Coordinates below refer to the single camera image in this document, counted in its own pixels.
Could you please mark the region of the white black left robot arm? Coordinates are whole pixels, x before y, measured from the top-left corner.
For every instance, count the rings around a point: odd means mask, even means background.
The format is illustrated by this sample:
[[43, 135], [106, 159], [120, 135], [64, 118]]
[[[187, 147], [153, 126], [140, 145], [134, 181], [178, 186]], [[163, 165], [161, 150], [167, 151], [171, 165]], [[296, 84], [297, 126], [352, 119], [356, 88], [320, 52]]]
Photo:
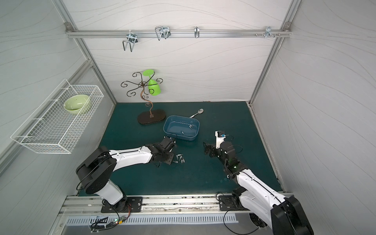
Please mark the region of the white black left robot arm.
[[170, 165], [175, 146], [174, 138], [164, 137], [160, 143], [133, 149], [109, 150], [104, 146], [99, 147], [77, 167], [77, 190], [99, 195], [109, 205], [121, 210], [127, 205], [128, 198], [123, 190], [110, 180], [112, 173], [128, 166], [154, 162]]

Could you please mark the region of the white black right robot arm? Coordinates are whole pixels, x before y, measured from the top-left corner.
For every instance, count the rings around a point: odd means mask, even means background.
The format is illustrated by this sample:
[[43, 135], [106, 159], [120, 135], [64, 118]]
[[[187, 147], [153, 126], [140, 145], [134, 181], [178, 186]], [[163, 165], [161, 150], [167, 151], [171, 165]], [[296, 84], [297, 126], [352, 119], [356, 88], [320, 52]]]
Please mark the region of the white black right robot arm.
[[233, 193], [236, 208], [250, 210], [264, 222], [274, 235], [313, 235], [314, 231], [299, 200], [286, 197], [260, 180], [237, 158], [231, 142], [224, 141], [219, 147], [203, 143], [204, 154], [215, 157], [224, 165], [224, 172], [240, 188]]

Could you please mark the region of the blue plastic storage box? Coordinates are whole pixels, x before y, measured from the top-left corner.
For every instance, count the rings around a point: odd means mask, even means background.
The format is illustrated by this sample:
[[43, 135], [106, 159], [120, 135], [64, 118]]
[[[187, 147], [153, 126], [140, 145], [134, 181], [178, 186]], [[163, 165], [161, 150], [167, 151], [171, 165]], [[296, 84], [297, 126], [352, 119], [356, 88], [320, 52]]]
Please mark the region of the blue plastic storage box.
[[167, 136], [186, 141], [194, 141], [198, 136], [199, 129], [199, 120], [176, 115], [169, 116], [163, 126], [163, 131]]

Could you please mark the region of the metal spoon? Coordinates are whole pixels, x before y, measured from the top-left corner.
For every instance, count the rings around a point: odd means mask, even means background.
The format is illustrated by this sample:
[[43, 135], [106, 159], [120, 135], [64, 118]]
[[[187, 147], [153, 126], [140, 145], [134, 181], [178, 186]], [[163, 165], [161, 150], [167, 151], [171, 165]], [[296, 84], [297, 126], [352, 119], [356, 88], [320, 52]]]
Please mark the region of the metal spoon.
[[198, 114], [202, 114], [204, 112], [204, 109], [199, 109], [198, 111], [197, 111], [197, 113], [195, 113], [195, 114], [193, 114], [192, 116], [190, 116], [190, 118], [193, 118], [193, 117], [195, 117], [196, 115], [198, 115]]

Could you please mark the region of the dark metal scroll cup stand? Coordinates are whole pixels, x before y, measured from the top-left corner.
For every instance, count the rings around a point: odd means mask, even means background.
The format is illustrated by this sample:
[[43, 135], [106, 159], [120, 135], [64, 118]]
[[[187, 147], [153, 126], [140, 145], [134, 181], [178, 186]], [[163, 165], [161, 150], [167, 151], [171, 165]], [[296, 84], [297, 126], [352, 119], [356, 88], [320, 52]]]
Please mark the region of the dark metal scroll cup stand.
[[[134, 97], [137, 93], [136, 90], [141, 89], [140, 97], [146, 103], [146, 107], [149, 108], [149, 111], [142, 112], [138, 115], [137, 117], [138, 123], [141, 125], [148, 125], [148, 124], [153, 124], [153, 123], [158, 123], [158, 122], [163, 121], [166, 118], [165, 111], [162, 109], [154, 110], [153, 102], [151, 102], [149, 99], [149, 96], [152, 96], [152, 95], [149, 94], [148, 87], [147, 87], [148, 77], [143, 76], [143, 72], [134, 72], [132, 74], [132, 77], [135, 78], [138, 75], [140, 76], [140, 79], [141, 79], [139, 83], [126, 80], [126, 81], [123, 81], [120, 85], [122, 88], [126, 88], [129, 84], [133, 84], [137, 86], [136, 88], [131, 89], [126, 93], [126, 95], [129, 98]], [[155, 80], [157, 80], [159, 85], [163, 83], [162, 78], [156, 78]]]

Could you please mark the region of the light green ceramic bowl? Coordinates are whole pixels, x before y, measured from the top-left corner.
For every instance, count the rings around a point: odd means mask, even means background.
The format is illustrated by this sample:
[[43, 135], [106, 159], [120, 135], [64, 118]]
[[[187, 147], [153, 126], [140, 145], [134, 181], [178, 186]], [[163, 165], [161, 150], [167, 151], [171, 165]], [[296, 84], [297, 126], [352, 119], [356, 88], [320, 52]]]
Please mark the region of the light green ceramic bowl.
[[91, 100], [88, 95], [76, 95], [67, 99], [63, 105], [65, 111], [72, 115], [83, 115], [91, 108]]

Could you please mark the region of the small metal hook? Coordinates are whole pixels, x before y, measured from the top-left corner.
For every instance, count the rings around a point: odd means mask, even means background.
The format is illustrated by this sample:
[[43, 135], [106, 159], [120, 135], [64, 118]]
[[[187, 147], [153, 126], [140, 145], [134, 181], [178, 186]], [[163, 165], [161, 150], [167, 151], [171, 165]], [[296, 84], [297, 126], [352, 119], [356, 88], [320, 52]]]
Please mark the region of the small metal hook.
[[198, 26], [196, 26], [194, 28], [194, 37], [195, 38], [199, 38], [200, 37], [200, 28]]

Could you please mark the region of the metal double hook left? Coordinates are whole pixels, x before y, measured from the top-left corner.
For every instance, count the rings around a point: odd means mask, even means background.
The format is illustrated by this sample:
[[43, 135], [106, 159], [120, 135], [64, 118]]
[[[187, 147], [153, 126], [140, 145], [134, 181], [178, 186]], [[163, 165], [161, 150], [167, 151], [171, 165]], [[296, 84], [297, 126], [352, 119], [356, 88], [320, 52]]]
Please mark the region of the metal double hook left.
[[132, 52], [134, 50], [135, 44], [138, 42], [138, 36], [130, 30], [126, 35], [126, 39], [122, 41], [123, 50], [126, 51], [127, 48]]

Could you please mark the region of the metal double hook middle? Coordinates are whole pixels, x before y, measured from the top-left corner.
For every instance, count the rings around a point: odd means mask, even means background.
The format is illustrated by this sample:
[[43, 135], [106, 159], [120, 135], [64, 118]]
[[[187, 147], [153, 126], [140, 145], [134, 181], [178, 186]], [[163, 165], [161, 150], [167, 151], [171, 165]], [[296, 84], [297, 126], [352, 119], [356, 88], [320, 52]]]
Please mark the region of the metal double hook middle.
[[171, 36], [171, 32], [168, 26], [157, 26], [155, 27], [155, 33], [157, 39], [160, 41], [162, 38], [167, 39]]

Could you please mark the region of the metal hook right end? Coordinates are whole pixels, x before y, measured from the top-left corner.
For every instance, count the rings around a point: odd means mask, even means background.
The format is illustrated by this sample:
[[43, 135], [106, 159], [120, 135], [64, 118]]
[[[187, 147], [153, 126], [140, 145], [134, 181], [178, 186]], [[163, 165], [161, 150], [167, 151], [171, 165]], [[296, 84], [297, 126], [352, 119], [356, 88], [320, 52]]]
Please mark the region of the metal hook right end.
[[261, 34], [255, 33], [256, 37], [263, 37], [263, 38], [276, 38], [280, 36], [280, 33], [276, 33], [272, 30], [270, 26], [268, 26], [265, 31]]

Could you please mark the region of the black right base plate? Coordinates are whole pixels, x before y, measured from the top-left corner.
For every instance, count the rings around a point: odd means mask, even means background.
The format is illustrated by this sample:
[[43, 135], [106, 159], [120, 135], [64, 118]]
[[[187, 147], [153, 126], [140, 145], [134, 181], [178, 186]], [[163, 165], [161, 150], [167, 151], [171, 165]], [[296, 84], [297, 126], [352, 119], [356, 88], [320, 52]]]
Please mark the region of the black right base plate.
[[241, 207], [238, 200], [232, 195], [219, 195], [216, 197], [219, 202], [219, 210], [226, 211], [240, 211]]

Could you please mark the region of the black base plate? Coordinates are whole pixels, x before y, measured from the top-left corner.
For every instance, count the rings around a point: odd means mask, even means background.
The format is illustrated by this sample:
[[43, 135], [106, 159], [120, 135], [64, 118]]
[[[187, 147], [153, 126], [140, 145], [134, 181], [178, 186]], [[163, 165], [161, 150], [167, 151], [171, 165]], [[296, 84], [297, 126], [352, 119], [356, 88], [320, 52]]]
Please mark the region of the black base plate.
[[114, 205], [111, 205], [107, 200], [102, 201], [101, 213], [121, 213], [121, 212], [141, 212], [143, 204], [143, 197], [127, 197], [121, 199]]
[[216, 197], [219, 202], [219, 210], [226, 211], [240, 211], [241, 207], [238, 200], [232, 195], [219, 195]]

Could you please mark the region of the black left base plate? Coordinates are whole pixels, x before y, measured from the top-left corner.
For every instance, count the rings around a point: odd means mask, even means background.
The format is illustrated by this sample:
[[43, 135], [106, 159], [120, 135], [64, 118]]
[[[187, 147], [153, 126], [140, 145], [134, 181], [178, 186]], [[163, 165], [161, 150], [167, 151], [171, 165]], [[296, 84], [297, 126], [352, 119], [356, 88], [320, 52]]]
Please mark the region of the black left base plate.
[[127, 197], [121, 199], [114, 205], [111, 205], [107, 200], [102, 201], [101, 213], [121, 213], [121, 212], [141, 212], [143, 204], [143, 197]]

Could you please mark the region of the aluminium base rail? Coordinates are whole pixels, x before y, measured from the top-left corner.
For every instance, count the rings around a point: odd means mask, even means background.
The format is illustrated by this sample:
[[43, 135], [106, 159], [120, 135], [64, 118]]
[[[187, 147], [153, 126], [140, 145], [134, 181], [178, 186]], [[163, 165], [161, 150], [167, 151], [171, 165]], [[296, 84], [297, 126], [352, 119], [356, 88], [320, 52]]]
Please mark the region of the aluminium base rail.
[[[220, 202], [220, 197], [231, 195], [231, 193], [142, 195], [142, 202], [131, 203], [131, 214], [221, 213], [221, 208], [224, 206]], [[58, 215], [116, 215], [113, 209], [107, 209], [103, 213], [102, 207], [100, 196], [68, 196]]]

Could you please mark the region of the aluminium cross rail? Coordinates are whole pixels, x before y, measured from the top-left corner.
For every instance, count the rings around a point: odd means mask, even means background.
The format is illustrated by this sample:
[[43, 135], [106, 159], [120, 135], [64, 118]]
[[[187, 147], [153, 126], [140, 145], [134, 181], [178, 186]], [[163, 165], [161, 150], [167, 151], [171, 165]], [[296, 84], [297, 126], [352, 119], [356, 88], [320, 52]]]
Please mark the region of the aluminium cross rail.
[[[156, 39], [157, 35], [154, 30], [131, 30], [132, 33], [136, 34], [139, 39]], [[208, 30], [200, 28], [199, 38], [263, 38], [256, 37], [255, 33], [261, 34], [265, 29], [261, 30], [245, 30], [245, 29], [230, 29], [230, 30]], [[279, 37], [290, 37], [292, 35], [291, 31], [277, 30], [273, 29], [274, 32], [280, 33]], [[170, 38], [195, 38], [194, 29], [188, 30], [170, 30]], [[69, 38], [126, 38], [129, 30], [77, 30], [72, 32], [67, 32]]]

